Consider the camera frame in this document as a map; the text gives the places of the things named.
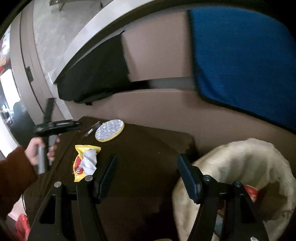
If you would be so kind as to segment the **person's left hand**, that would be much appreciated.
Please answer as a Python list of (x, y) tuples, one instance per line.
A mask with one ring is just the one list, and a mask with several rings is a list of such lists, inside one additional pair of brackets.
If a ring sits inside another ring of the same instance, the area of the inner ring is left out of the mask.
[[(48, 160), (52, 163), (55, 160), (55, 154), (60, 139), (57, 137), (55, 143), (49, 148), (47, 153)], [(41, 137), (32, 138), (29, 142), (27, 149), (25, 150), (25, 156), (28, 158), (32, 166), (38, 165), (39, 149), (43, 149), (45, 143)]]

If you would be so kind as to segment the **person's left forearm red sleeve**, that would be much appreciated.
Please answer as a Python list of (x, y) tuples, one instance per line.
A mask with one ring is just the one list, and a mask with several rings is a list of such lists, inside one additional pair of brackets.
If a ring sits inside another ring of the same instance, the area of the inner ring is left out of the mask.
[(14, 204), (38, 176), (22, 146), (1, 161), (0, 170), (1, 218), (6, 219)]

